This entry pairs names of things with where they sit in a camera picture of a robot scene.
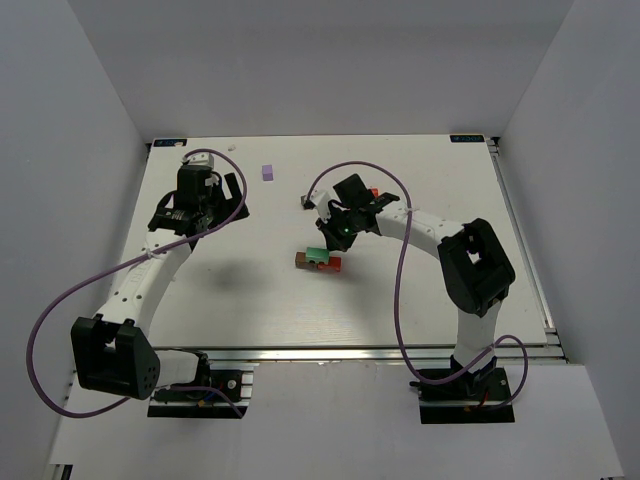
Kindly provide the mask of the red rectangular block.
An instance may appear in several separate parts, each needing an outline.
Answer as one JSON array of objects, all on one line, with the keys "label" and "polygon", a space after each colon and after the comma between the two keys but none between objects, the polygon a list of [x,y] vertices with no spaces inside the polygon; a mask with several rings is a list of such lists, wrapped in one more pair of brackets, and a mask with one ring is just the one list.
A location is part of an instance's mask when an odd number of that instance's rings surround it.
[{"label": "red rectangular block", "polygon": [[320,271],[339,273],[342,270],[342,259],[337,256],[330,256],[326,263],[319,263],[317,269]]}]

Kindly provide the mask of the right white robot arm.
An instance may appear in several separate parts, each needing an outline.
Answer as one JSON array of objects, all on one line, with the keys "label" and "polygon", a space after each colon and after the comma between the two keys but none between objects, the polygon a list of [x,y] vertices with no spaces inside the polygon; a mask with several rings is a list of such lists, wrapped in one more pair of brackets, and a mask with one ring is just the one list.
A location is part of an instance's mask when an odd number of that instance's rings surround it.
[{"label": "right white robot arm", "polygon": [[[409,197],[375,195],[357,174],[336,184],[334,191],[337,199],[311,189],[301,201],[305,209],[318,212],[316,226],[328,250],[347,251],[361,232],[402,242],[394,284],[394,328],[403,360],[415,378],[436,386],[490,373],[496,362],[497,317],[516,278],[492,226],[481,218],[459,223],[420,212]],[[439,261],[446,292],[458,312],[451,374],[438,380],[421,375],[412,365],[402,337],[400,287],[410,246]]]}]

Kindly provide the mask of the purple cube block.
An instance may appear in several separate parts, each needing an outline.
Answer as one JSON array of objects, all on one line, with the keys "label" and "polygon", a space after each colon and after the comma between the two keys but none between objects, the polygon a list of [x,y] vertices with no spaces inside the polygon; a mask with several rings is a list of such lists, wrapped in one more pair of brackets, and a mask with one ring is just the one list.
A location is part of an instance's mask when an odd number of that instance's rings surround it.
[{"label": "purple cube block", "polygon": [[261,168],[262,180],[271,182],[274,180],[273,166],[270,164],[263,165]]}]

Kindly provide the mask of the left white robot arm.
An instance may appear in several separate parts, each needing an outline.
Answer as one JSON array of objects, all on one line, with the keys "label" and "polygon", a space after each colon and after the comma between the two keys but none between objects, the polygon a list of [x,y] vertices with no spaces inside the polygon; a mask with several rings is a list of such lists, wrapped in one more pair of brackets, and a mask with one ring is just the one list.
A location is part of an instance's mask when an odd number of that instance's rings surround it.
[{"label": "left white robot arm", "polygon": [[82,388],[144,400],[158,388],[204,381],[203,354],[157,351],[147,335],[155,312],[202,234],[227,220],[247,217],[235,174],[184,165],[177,184],[157,204],[148,224],[141,261],[132,266],[108,301],[71,328]]}]

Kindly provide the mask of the green notched block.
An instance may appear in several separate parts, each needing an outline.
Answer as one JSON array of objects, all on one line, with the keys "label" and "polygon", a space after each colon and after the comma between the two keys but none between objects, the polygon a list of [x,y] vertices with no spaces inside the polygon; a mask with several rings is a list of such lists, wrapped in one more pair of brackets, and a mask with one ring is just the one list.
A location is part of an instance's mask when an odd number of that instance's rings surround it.
[{"label": "green notched block", "polygon": [[330,261],[330,252],[323,248],[307,247],[305,251],[305,261],[309,264],[328,265]]}]

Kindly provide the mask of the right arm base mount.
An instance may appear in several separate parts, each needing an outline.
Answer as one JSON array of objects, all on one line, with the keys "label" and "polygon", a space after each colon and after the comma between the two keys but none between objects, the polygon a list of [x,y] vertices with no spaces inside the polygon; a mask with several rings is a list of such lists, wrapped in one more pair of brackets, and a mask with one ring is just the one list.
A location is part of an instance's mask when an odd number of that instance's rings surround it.
[{"label": "right arm base mount", "polygon": [[515,422],[504,368],[498,367],[479,386],[466,388],[461,378],[443,385],[427,385],[417,380],[409,385],[418,394],[423,425],[509,424]]}]

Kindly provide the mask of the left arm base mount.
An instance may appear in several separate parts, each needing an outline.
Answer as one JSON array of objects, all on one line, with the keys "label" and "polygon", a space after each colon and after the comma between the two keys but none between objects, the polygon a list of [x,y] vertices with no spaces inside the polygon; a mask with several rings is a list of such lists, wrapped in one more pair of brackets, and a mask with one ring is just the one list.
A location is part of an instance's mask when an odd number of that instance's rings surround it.
[{"label": "left arm base mount", "polygon": [[147,416],[165,419],[240,420],[252,396],[253,371],[212,369],[208,383],[164,387],[149,401]]}]

